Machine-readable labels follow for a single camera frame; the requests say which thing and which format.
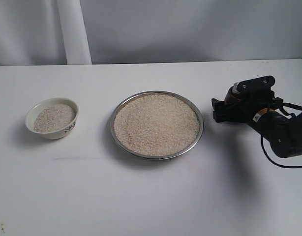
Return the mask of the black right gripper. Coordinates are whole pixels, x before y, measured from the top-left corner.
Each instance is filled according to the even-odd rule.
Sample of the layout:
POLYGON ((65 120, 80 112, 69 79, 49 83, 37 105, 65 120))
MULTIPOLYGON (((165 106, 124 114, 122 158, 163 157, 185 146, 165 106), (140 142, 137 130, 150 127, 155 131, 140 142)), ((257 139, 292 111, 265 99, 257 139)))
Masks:
POLYGON ((283 128, 284 116, 276 111, 283 100, 276 98, 274 93, 251 93, 270 89, 274 84, 275 78, 270 75, 234 83, 234 94, 248 93, 231 105, 213 98, 214 120, 217 123, 245 123, 252 128, 283 128))

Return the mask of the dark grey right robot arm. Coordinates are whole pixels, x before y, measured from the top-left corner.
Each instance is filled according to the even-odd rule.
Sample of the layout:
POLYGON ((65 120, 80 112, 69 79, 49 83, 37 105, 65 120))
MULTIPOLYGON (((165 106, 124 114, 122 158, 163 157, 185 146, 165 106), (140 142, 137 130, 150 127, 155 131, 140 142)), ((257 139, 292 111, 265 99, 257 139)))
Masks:
POLYGON ((280 158, 302 155, 302 106, 276 97, 273 76, 234 83, 223 101, 211 100, 217 123, 245 123, 266 139, 280 158))

